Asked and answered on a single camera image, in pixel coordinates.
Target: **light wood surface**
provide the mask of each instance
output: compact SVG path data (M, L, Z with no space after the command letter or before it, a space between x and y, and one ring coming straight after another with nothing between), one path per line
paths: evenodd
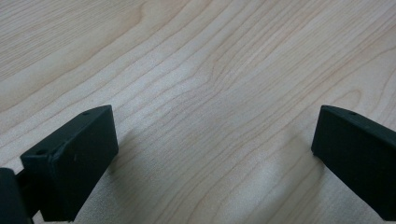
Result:
M396 130L395 25L394 0L3 0L0 165L109 104L76 223L382 223L310 146L321 105Z

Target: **wooden table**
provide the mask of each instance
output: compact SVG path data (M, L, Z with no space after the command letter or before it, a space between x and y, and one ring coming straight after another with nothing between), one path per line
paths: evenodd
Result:
M395 48L394 0L3 0L0 165L113 105L76 223L382 223L310 146L321 105L396 130Z

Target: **wood grain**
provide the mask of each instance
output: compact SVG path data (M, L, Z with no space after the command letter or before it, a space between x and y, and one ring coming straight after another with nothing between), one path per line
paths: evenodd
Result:
M110 104L76 223L382 223L310 145L321 105L396 130L395 60L393 0L0 1L0 165Z

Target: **table surface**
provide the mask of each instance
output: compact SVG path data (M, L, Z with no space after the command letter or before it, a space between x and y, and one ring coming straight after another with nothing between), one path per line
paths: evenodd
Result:
M112 105L76 223L382 223L310 146L321 105L396 130L395 60L394 0L4 0L0 166Z

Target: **screw hole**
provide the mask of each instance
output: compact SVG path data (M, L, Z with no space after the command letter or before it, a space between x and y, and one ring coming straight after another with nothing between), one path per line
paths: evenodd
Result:
M40 149L40 150L38 150L35 154L36 155L44 155L44 154L46 154L48 152L48 150L47 149Z

